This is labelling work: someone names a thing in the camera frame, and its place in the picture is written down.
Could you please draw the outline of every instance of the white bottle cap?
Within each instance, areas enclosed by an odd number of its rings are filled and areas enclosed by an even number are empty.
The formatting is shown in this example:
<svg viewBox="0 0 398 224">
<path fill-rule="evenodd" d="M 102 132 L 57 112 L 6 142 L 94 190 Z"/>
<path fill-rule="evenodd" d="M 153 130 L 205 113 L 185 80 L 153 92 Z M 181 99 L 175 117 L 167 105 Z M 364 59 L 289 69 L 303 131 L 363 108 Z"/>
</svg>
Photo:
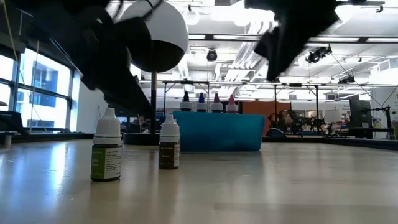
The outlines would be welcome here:
<svg viewBox="0 0 398 224">
<path fill-rule="evenodd" d="M 105 114 L 97 121 L 94 137 L 120 138 L 120 120 L 114 115 L 114 108 L 106 108 Z"/>
<path fill-rule="evenodd" d="M 206 110 L 207 111 L 207 103 L 197 103 L 197 110 Z"/>
<path fill-rule="evenodd" d="M 234 111 L 238 112 L 238 106 L 237 105 L 226 105 L 226 111 Z"/>
<path fill-rule="evenodd" d="M 176 124 L 172 114 L 168 114 L 165 122 L 162 124 L 160 136 L 175 137 L 180 136 L 180 127 Z"/>
<path fill-rule="evenodd" d="M 180 102 L 180 109 L 192 110 L 192 103 L 191 102 Z"/>
<path fill-rule="evenodd" d="M 223 110 L 223 104 L 222 103 L 212 103 L 210 105 L 211 110 Z"/>
</svg>

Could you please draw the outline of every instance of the white sphere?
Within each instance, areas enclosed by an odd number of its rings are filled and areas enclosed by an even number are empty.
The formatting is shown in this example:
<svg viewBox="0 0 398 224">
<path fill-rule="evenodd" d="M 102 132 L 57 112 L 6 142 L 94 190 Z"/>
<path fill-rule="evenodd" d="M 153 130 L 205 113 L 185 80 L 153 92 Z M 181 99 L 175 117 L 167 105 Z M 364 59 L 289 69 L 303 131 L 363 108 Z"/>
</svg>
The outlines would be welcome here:
<svg viewBox="0 0 398 224">
<path fill-rule="evenodd" d="M 156 6 L 161 0 L 148 1 Z M 124 11 L 121 21 L 142 17 L 150 10 L 150 4 L 140 0 Z M 154 44 L 155 59 L 148 58 L 144 60 L 145 63 L 136 66 L 147 72 L 165 72 L 177 66 L 188 49 L 189 41 L 187 25 L 181 13 L 169 3 L 162 2 L 146 20 L 146 25 Z"/>
</svg>

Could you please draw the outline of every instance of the spotlight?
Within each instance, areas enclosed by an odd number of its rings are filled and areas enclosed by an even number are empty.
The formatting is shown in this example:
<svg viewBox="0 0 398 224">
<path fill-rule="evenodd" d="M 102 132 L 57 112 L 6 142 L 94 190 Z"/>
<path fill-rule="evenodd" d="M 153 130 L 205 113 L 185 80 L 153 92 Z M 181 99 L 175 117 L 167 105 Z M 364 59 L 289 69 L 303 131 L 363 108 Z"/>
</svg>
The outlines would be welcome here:
<svg viewBox="0 0 398 224">
<path fill-rule="evenodd" d="M 210 49 L 209 52 L 207 53 L 207 61 L 209 62 L 214 62 L 217 60 L 217 53 L 215 49 Z"/>
<path fill-rule="evenodd" d="M 308 63 L 317 63 L 326 55 L 331 54 L 331 47 L 319 47 L 316 50 L 310 51 L 310 55 L 305 59 Z"/>
<path fill-rule="evenodd" d="M 341 80 L 338 80 L 338 84 L 350 84 L 350 83 L 355 83 L 355 78 L 353 75 L 350 75 L 347 78 L 342 78 Z"/>
</svg>

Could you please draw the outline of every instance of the desk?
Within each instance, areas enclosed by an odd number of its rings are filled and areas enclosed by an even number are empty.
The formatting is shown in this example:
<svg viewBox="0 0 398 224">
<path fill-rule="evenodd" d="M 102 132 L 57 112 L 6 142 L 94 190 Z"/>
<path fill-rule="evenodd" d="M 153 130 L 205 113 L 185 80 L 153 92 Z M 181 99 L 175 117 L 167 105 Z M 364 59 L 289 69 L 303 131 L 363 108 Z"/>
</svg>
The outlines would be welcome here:
<svg viewBox="0 0 398 224">
<path fill-rule="evenodd" d="M 273 143 L 260 152 L 182 153 L 178 170 L 158 170 L 157 146 L 124 146 L 120 181 L 94 183 L 92 144 L 13 144 L 0 152 L 1 223 L 397 220 L 398 170 L 386 165 L 396 152 Z"/>
<path fill-rule="evenodd" d="M 356 138 L 373 138 L 373 132 L 389 133 L 391 130 L 388 128 L 349 128 L 349 135 Z"/>
</svg>

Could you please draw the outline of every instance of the light fixture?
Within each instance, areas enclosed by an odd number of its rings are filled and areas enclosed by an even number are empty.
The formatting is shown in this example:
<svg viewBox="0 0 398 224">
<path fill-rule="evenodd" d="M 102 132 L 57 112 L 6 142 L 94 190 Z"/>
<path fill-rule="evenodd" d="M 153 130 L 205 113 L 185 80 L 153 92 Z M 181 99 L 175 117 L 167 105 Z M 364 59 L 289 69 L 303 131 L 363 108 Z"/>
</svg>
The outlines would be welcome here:
<svg viewBox="0 0 398 224">
<path fill-rule="evenodd" d="M 206 38 L 205 35 L 196 35 L 196 34 L 193 34 L 193 35 L 190 34 L 190 35 L 188 35 L 188 37 L 189 37 L 190 40 L 192 40 L 192 39 L 194 39 L 194 40 L 204 40 Z"/>
<path fill-rule="evenodd" d="M 326 43 L 338 43 L 338 42 L 357 42 L 359 37 L 311 37 L 310 42 L 326 42 Z"/>
<path fill-rule="evenodd" d="M 317 63 L 321 59 L 325 58 L 326 55 L 331 54 L 331 47 L 319 47 L 316 50 L 311 50 L 310 55 L 305 59 L 308 63 Z"/>
<path fill-rule="evenodd" d="M 329 47 L 329 44 L 323 44 L 323 43 L 306 43 L 306 47 Z"/>
<path fill-rule="evenodd" d="M 258 35 L 214 35 L 215 40 L 247 40 L 257 41 L 260 39 Z"/>
<path fill-rule="evenodd" d="M 208 48 L 207 47 L 191 46 L 191 47 L 189 47 L 189 51 L 206 53 L 208 51 Z"/>
<path fill-rule="evenodd" d="M 209 82 L 209 84 L 219 84 L 219 85 L 242 85 L 243 82 Z"/>
<path fill-rule="evenodd" d="M 342 78 L 338 80 L 337 84 L 349 84 L 349 83 L 355 83 L 355 78 L 353 75 L 349 75 L 347 78 Z"/>
<path fill-rule="evenodd" d="M 140 80 L 139 83 L 152 83 L 150 80 Z"/>
<path fill-rule="evenodd" d="M 368 38 L 366 40 L 367 42 L 397 42 L 398 43 L 398 38 Z"/>
</svg>

